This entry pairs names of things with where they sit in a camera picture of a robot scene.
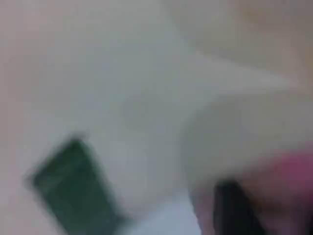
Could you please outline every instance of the green object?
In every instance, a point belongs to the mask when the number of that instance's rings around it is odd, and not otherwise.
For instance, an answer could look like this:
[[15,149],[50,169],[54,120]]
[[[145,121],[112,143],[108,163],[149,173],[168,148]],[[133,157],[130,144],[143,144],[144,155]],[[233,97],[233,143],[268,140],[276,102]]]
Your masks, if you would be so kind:
[[90,150],[73,139],[40,167],[32,185],[69,235],[111,235],[124,218],[100,179]]

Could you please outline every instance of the white wall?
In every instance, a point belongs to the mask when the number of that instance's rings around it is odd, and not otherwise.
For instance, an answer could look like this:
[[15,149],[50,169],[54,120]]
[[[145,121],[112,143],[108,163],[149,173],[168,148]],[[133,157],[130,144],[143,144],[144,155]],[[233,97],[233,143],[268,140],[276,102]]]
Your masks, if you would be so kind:
[[89,134],[121,207],[136,216],[183,186],[180,133],[194,112],[221,94],[289,85],[192,51],[157,0],[6,4],[4,235],[55,233],[23,178],[72,131]]

